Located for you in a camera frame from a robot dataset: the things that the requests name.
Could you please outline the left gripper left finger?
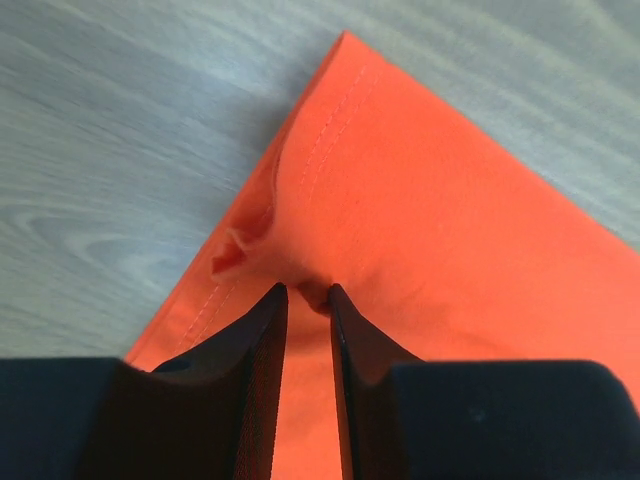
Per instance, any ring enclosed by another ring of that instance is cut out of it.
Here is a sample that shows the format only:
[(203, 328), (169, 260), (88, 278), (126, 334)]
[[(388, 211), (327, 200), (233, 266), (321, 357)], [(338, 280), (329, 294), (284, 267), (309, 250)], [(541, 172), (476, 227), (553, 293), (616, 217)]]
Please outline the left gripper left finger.
[(118, 364), (80, 478), (270, 478), (287, 315), (287, 289), (276, 284), (245, 315), (153, 371)]

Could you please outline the orange t-shirt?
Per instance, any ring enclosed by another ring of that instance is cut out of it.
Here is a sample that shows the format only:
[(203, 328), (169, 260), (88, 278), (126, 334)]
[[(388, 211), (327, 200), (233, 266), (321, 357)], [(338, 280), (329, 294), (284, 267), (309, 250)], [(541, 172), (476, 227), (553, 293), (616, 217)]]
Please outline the orange t-shirt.
[(639, 394), (638, 254), (347, 32), (127, 361), (156, 368), (277, 282), (276, 479), (342, 475), (333, 284), (423, 359), (588, 359)]

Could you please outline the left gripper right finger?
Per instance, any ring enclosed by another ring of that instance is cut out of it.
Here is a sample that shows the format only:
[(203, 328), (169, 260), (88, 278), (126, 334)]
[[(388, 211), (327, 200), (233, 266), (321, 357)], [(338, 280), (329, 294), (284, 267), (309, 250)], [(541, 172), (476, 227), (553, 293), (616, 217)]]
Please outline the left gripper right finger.
[(339, 284), (329, 288), (342, 477), (403, 479), (408, 472), (392, 370), (418, 358), (366, 319)]

